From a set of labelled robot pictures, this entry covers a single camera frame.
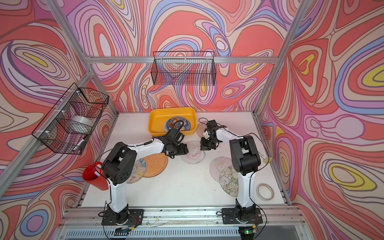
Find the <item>blue toast cartoon coaster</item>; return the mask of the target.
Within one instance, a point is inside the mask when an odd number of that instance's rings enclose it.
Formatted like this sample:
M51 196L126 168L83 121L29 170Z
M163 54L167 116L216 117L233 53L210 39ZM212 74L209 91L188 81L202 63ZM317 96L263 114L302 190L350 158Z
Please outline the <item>blue toast cartoon coaster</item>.
M191 123L183 117L172 117L167 120L163 125L164 132L168 132L171 129L182 131L189 131L191 129Z

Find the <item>pink swirl coaster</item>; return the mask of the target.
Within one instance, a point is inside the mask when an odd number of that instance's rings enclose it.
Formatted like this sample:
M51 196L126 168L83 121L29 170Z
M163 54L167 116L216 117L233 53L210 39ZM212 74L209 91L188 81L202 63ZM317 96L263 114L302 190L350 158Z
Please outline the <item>pink swirl coaster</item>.
M190 165L200 163L205 158L204 151L201 150L201 143L199 141L188 141L186 142L188 153L181 155L181 159Z

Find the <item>yellow plastic storage box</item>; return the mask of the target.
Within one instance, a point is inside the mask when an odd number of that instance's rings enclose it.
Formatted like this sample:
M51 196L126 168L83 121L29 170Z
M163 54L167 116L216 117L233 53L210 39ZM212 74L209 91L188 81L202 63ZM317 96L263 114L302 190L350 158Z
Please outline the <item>yellow plastic storage box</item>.
M181 130L184 135L193 135L197 129L196 112L193 108L166 108L150 112L148 131L152 136L162 136L167 133L176 120L187 120L189 130Z

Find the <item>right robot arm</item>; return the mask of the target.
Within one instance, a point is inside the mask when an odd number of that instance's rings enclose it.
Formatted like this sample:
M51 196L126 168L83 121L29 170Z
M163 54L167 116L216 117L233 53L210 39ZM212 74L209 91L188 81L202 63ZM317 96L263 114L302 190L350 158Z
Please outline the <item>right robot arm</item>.
M254 174L259 170L262 160L253 136L239 136L227 130L226 126L210 120L201 137L201 150L216 150L220 143L229 143L232 166L238 173L239 190L235 209L245 211L255 208L252 191Z

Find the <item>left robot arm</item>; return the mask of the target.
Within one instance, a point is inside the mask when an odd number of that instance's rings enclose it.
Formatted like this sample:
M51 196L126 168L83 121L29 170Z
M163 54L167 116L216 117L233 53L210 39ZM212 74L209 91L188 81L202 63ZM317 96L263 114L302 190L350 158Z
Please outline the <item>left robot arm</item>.
M184 134L181 128L184 122L176 121L165 135L152 137L151 140L137 145L126 145L118 142L110 150L102 164L110 191L109 208L120 214L128 210L126 200L126 182L131 176L135 161L154 154L165 154L169 158L186 155L188 147L183 144Z

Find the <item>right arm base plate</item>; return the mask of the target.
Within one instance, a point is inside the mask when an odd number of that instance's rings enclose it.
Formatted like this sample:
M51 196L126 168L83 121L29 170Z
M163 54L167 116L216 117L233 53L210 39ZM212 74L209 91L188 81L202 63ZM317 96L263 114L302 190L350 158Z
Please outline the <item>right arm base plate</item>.
M255 206L249 208L223 208L221 209L221 216L223 224L234 225L234 224L262 224L263 218L261 210Z

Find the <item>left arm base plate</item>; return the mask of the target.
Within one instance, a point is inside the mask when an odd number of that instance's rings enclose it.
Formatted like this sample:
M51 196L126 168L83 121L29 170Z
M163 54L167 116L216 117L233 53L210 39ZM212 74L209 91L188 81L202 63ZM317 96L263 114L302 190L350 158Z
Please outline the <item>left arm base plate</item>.
M144 210L123 210L120 213L115 213L112 210L107 209L100 212L98 216L102 218L103 226L137 227L143 222Z

